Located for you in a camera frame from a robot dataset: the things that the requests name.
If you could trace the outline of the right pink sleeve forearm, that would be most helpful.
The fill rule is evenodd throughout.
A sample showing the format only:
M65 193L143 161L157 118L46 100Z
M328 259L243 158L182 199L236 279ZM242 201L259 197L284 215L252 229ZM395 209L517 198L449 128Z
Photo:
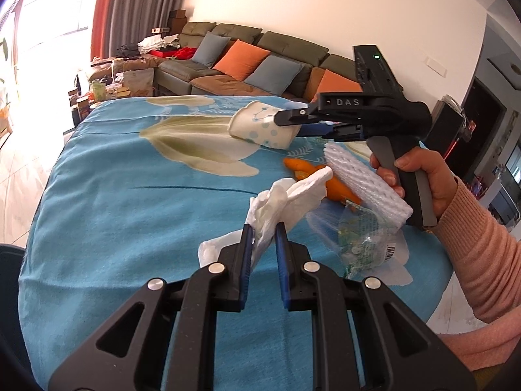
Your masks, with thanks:
M520 242L461 180L434 235L449 255L475 318L486 324L440 338L471 371L505 363L520 340Z

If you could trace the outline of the right hand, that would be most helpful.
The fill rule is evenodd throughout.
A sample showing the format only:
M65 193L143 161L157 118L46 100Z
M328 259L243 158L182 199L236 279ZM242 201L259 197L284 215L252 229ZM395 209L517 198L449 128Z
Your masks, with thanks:
M404 172L420 170L427 174L434 215L440 218L454 199L458 189L458 181L442 156L428 149L414 147L408 153L397 158L394 161L394 166Z

